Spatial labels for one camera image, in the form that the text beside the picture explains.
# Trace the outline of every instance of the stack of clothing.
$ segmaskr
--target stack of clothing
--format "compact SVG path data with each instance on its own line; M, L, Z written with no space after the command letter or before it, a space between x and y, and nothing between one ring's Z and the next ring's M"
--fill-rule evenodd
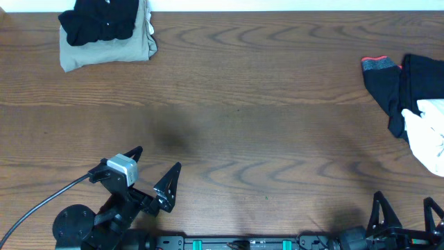
M65 72L112 61L149 60L157 51L146 0L77 0L60 23Z
M363 58L364 84L389 116L388 129L405 139L417 159L444 177L444 62L406 55Z

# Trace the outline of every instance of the white background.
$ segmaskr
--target white background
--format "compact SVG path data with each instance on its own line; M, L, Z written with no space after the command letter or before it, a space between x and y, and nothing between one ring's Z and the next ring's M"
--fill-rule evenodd
M6 12L62 12L75 2L0 0L0 6ZM150 5L152 11L444 10L444 0L150 0Z

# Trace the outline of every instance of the red trim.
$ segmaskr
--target red trim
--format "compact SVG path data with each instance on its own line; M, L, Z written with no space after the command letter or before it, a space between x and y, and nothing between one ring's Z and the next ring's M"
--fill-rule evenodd
M380 56L379 58L371 58L371 57L365 57L361 59L361 62L365 61L365 60L381 60L381 59L385 59L387 58L387 56Z

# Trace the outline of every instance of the table surface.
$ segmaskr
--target table surface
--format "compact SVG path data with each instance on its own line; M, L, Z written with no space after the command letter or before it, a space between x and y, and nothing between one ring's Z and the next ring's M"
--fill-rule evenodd
M296 235L366 225L381 190L404 226L443 179L387 130L364 56L444 59L442 12L153 13L158 53L64 73L57 13L0 29L0 235L109 158L142 145L136 188L183 164L176 206L133 224L187 235ZM65 207L97 211L87 181L29 217L5 249L53 249Z

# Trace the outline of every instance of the folded gray fabric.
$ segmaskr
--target folded gray fabric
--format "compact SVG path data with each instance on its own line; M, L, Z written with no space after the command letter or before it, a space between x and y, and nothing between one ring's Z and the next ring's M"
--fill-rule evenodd
M149 13L146 0L139 0L139 9L133 36L126 40L89 42L83 46L70 46L67 33L60 27L60 65L65 72L97 63L113 61L132 62L149 60L157 51L154 39L150 36Z

